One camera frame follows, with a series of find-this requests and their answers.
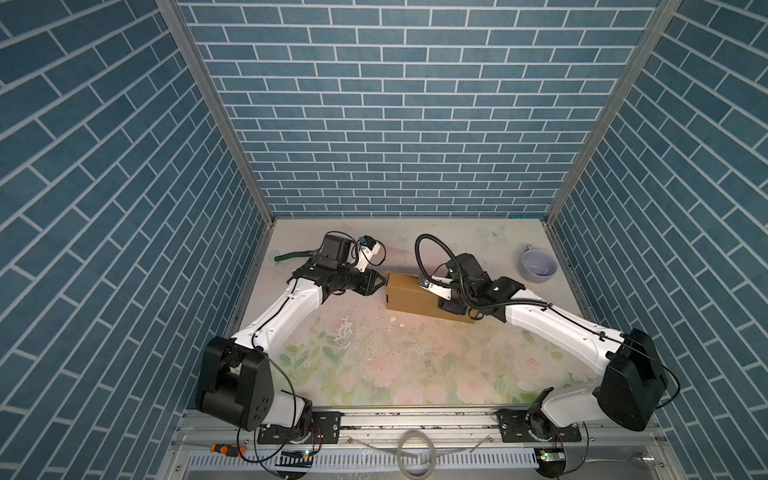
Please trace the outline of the brown cardboard box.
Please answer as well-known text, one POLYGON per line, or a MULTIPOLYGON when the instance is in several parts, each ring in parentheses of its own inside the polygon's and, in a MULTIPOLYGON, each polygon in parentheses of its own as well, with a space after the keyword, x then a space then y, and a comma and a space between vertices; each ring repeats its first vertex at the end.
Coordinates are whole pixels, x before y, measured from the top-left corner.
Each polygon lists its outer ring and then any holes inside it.
POLYGON ((441 309, 438 305, 441 297, 420 287, 416 276, 388 273, 385 298, 386 308, 391 311, 466 324, 474 323, 467 314, 456 315, 441 309))

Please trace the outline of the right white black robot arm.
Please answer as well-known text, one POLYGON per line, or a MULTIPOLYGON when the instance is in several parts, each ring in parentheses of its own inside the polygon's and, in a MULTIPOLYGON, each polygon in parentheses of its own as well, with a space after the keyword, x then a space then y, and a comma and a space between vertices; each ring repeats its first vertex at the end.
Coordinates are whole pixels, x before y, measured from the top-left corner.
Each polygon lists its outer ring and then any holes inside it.
POLYGON ((630 431, 647 427, 668 386, 649 335, 600 326, 554 306, 516 280, 492 279, 471 254, 450 259, 446 268, 445 277, 419 279, 440 307, 519 327, 590 369, 588 378, 572 387, 542 389, 524 417, 534 438, 550 441, 568 427, 592 421, 609 420, 630 431))

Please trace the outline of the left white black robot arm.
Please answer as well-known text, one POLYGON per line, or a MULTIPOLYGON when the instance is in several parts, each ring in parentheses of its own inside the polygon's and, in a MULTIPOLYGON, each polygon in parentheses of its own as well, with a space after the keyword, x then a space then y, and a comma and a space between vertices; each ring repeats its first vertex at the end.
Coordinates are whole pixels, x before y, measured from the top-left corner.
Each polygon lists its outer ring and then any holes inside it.
POLYGON ((196 408, 248 432, 275 427, 283 441, 298 441, 313 428, 312 402, 294 387, 275 390, 271 355, 329 297, 370 296, 385 285, 373 258, 386 247, 371 236, 325 234, 320 247, 293 271, 286 289, 262 314, 229 337, 216 336, 203 350, 196 408))

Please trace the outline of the orange black screwdriver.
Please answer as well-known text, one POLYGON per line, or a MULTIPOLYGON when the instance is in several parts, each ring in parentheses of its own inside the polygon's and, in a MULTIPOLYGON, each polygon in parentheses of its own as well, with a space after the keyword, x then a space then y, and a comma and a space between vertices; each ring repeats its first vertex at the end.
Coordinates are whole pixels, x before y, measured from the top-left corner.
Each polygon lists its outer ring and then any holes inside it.
POLYGON ((240 458, 246 453, 246 448, 239 444, 215 443, 210 447, 212 453, 218 453, 227 457, 240 458))

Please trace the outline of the green handled pliers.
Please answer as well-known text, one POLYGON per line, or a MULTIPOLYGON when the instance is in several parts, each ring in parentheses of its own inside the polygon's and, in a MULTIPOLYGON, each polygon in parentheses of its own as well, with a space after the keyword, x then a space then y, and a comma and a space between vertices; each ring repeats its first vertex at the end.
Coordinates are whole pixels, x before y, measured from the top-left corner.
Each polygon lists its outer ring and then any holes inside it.
POLYGON ((314 250, 294 251, 294 252, 289 252, 284 254, 278 254, 273 258, 273 260, 276 263, 279 263, 279 262, 284 262, 292 259, 311 258, 314 254, 315 254, 314 250))

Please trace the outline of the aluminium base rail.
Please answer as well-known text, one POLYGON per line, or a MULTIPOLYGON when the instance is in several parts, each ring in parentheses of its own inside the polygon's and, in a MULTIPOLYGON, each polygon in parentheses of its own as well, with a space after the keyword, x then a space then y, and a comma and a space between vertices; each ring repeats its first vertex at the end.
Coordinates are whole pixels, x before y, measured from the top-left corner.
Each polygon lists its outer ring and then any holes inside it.
POLYGON ((160 479, 681 479, 656 422, 642 432, 608 421, 579 423, 550 441, 506 407, 330 407, 315 430, 284 443, 274 427, 256 434, 186 413, 160 479), (239 444, 243 457, 212 453, 239 444))

